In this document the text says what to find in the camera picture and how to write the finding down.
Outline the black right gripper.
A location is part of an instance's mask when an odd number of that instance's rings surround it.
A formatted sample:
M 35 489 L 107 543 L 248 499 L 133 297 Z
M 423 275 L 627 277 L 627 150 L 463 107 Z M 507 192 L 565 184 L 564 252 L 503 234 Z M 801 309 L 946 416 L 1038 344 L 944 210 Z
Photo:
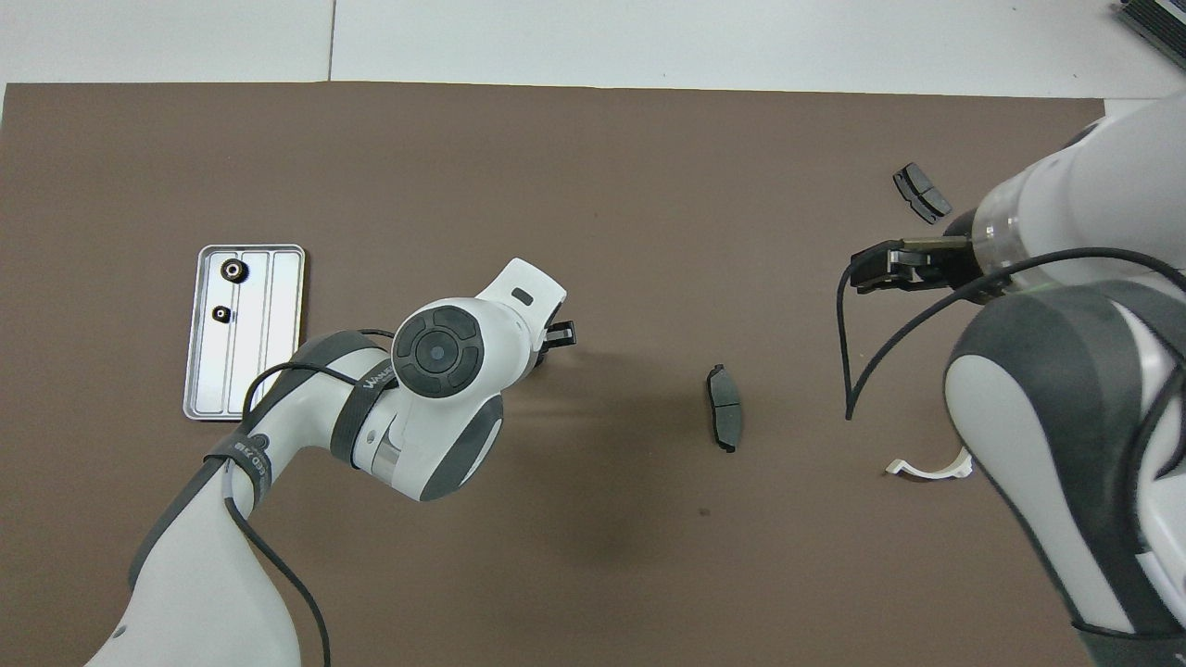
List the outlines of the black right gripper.
M 984 275 L 973 250 L 975 210 L 950 222 L 943 236 L 967 241 L 959 249 L 940 250 L 932 266 L 930 239 L 887 240 L 852 254 L 852 288 L 857 293 L 876 290 L 932 290 L 933 273 L 940 288 L 957 290 Z

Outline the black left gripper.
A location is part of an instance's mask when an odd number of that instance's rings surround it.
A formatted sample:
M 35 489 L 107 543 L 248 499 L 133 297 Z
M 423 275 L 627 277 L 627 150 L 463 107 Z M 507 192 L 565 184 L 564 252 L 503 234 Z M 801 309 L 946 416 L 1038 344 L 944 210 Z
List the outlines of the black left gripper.
M 541 347 L 538 347 L 538 351 L 534 355 L 531 367 L 537 368 L 546 362 L 546 355 L 551 349 L 555 349 L 555 347 L 575 347 L 576 343 L 578 333 L 574 320 L 551 322 L 546 328 L 546 331 L 543 331 Z

